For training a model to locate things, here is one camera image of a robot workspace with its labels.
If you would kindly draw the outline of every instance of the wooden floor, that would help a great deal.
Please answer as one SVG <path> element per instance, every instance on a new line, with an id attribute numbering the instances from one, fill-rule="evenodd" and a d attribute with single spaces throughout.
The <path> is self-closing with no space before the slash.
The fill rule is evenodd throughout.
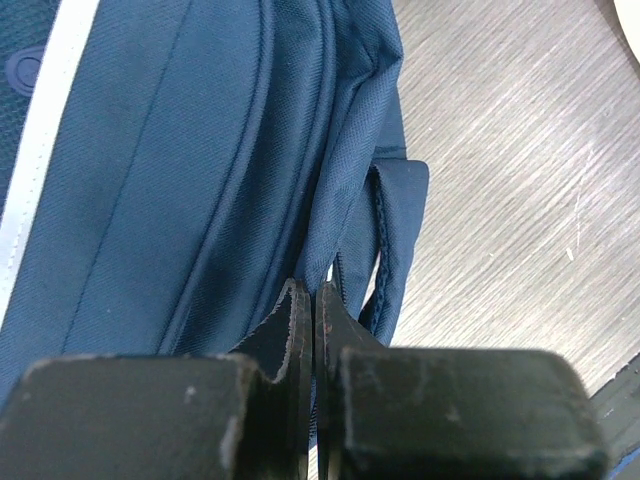
<path id="1" fill-rule="evenodd" d="M 553 350 L 594 393 L 640 352 L 640 66 L 613 0 L 394 4 L 431 170 L 394 344 Z"/>

